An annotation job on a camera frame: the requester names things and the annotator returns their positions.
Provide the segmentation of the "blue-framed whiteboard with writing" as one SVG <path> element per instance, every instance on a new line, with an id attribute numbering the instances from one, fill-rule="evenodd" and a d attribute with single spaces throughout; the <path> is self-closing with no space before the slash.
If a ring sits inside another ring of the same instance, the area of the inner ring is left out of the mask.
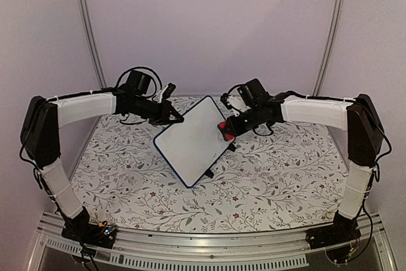
<path id="1" fill-rule="evenodd" d="M 225 140 L 218 124 L 224 115 L 211 96 L 183 114 L 184 121 L 168 126 L 153 145 L 187 188 L 192 188 L 235 140 Z"/>

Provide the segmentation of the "aluminium frame post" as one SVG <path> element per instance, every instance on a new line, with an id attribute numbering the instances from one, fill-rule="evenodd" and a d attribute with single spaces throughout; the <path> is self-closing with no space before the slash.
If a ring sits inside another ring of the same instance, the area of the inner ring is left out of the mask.
<path id="1" fill-rule="evenodd" d="M 87 0 L 77 0 L 79 5 L 79 12 L 81 14 L 82 25 L 84 29 L 84 35 L 88 45 L 89 55 L 93 65 L 93 70 L 100 88 L 107 87 L 107 81 L 103 71 L 102 63 L 100 60 L 98 48 L 96 45 L 96 39 L 91 24 L 91 16 L 88 7 Z"/>
<path id="2" fill-rule="evenodd" d="M 339 22 L 341 19 L 341 13 L 343 10 L 344 0 L 334 0 L 331 21 L 329 24 L 329 30 L 327 33 L 327 39 L 325 42 L 324 51 L 322 53 L 322 59 L 320 62 L 320 67 L 318 70 L 318 74 L 316 77 L 315 85 L 313 87 L 312 95 L 319 96 L 322 91 L 322 87 L 327 75 L 327 71 L 329 68 L 329 63 L 331 60 L 334 43 L 336 40 Z"/>

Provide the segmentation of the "right aluminium frame post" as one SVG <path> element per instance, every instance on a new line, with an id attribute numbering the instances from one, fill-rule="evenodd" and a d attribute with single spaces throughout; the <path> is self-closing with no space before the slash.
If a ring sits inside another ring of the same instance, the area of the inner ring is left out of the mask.
<path id="1" fill-rule="evenodd" d="M 325 42 L 324 51 L 322 53 L 322 59 L 320 62 L 320 67 L 318 70 L 318 74 L 316 77 L 315 85 L 313 87 L 312 95 L 319 96 L 322 91 L 322 87 L 327 75 L 327 71 L 329 68 L 329 63 L 331 60 L 334 43 L 336 40 L 339 22 L 341 19 L 341 13 L 343 10 L 344 0 L 334 0 L 331 21 L 329 24 L 329 30 L 327 33 L 327 39 Z"/>

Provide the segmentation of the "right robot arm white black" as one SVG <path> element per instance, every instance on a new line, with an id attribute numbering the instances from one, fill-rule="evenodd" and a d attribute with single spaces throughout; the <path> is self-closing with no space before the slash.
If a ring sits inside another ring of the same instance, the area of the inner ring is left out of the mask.
<path id="1" fill-rule="evenodd" d="M 341 243 L 351 235 L 373 185 L 381 179 L 382 146 L 390 144 L 372 98 L 367 94 L 350 98 L 311 96 L 293 90 L 272 95 L 254 78 L 233 86 L 220 100 L 233 112 L 218 124 L 226 141 L 261 125 L 272 129 L 276 123 L 303 122 L 342 132 L 348 178 L 328 238 Z"/>

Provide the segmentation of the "left aluminium frame post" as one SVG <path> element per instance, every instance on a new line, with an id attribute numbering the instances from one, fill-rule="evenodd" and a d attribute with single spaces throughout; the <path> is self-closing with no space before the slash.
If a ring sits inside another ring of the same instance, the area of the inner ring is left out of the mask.
<path id="1" fill-rule="evenodd" d="M 91 16 L 88 7 L 87 0 L 77 0 L 79 5 L 79 12 L 81 14 L 82 25 L 84 29 L 84 35 L 88 45 L 89 55 L 93 65 L 93 70 L 100 88 L 107 87 L 107 81 L 103 71 L 102 63 L 100 60 L 98 48 L 96 45 L 96 39 L 91 24 Z"/>

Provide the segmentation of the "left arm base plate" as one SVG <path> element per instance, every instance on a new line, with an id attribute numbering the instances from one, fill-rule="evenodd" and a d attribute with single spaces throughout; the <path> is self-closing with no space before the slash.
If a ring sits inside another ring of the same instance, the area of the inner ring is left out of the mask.
<path id="1" fill-rule="evenodd" d="M 66 223 L 62 237 L 83 244 L 112 249 L 117 235 L 117 225 L 103 221 L 99 224 L 85 223 L 73 225 Z"/>

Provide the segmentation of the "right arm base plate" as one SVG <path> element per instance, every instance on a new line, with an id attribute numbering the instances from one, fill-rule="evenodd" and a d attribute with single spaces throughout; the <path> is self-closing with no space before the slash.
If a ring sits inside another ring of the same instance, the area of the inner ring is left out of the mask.
<path id="1" fill-rule="evenodd" d="M 311 249 L 325 248 L 337 244 L 355 241 L 361 237 L 357 221 L 350 224 L 338 223 L 306 231 L 306 242 Z"/>

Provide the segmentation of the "aluminium front rail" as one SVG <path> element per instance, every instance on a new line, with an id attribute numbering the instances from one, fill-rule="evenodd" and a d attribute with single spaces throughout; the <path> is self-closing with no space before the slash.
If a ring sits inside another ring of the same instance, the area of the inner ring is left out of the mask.
<path id="1" fill-rule="evenodd" d="M 307 228 L 236 233 L 187 234 L 119 228 L 110 249 L 81 254 L 80 245 L 62 236 L 63 220 L 43 214 L 29 270 L 396 270 L 383 223 L 377 213 L 358 219 L 361 237 L 354 259 L 330 261 L 345 243 L 311 248 Z"/>

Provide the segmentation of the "black whiteboard stand foot left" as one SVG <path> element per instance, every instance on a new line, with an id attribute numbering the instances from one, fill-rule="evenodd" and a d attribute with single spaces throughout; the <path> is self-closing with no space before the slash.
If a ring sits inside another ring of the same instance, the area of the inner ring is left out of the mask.
<path id="1" fill-rule="evenodd" d="M 214 177 L 214 173 L 213 173 L 210 169 L 208 169 L 208 170 L 205 172 L 205 175 L 206 175 L 207 177 L 209 177 L 209 178 L 213 178 L 213 177 Z"/>

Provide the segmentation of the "black whiteboard stand foot right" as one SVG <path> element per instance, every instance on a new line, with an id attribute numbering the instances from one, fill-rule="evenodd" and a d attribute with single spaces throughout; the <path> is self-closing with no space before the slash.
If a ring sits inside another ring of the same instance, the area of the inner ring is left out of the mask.
<path id="1" fill-rule="evenodd" d="M 236 146 L 235 146 L 234 144 L 232 144 L 232 143 L 229 145 L 228 148 L 229 148 L 229 150 L 231 150 L 232 152 L 235 152 L 235 151 L 236 151 Z"/>

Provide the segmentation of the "red whiteboard eraser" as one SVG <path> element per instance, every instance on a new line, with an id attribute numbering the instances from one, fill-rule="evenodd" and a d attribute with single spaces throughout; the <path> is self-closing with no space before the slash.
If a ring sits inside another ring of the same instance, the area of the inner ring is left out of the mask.
<path id="1" fill-rule="evenodd" d="M 217 128 L 219 129 L 224 141 L 229 142 L 235 139 L 235 135 L 232 134 L 227 121 L 220 122 L 217 125 Z"/>

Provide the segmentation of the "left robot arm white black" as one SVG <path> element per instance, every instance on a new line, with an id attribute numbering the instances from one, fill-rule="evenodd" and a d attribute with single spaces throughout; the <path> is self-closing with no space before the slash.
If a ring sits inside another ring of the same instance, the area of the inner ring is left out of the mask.
<path id="1" fill-rule="evenodd" d="M 20 133 L 20 158 L 34 167 L 40 188 L 55 202 L 70 232 L 81 242 L 94 237 L 89 213 L 81 204 L 67 178 L 61 159 L 60 130 L 74 122 L 105 115 L 136 115 L 154 126 L 182 123 L 183 116 L 169 97 L 175 84 L 155 83 L 158 75 L 147 67 L 134 67 L 123 73 L 126 81 L 115 86 L 63 96 L 31 98 Z"/>

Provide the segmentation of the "black whiteboard stand foot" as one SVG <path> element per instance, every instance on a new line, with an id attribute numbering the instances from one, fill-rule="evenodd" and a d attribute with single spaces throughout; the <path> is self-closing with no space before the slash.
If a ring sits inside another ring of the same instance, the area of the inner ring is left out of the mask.
<path id="1" fill-rule="evenodd" d="M 208 170 L 205 172 L 205 175 L 206 175 L 207 177 L 209 177 L 209 178 L 213 178 L 213 177 L 214 177 L 214 173 L 213 173 L 210 169 L 208 169 Z"/>
<path id="2" fill-rule="evenodd" d="M 235 152 L 235 151 L 236 151 L 236 146 L 235 146 L 234 144 L 232 144 L 232 143 L 229 145 L 228 148 L 229 148 L 229 150 L 231 150 L 232 152 Z"/>

